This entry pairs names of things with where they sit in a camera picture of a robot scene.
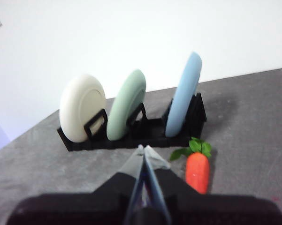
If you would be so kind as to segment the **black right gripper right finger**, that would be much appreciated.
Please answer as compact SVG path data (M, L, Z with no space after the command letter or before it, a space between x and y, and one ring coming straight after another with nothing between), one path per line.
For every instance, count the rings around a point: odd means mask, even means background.
M248 195L200 194L149 145L145 147L145 156L172 224L282 225L282 212L270 200Z

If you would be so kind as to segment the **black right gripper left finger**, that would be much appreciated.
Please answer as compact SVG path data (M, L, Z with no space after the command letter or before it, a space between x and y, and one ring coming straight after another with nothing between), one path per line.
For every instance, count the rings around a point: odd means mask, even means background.
M45 193L20 201L8 225L101 225L121 224L143 163L139 145L125 164L95 191Z

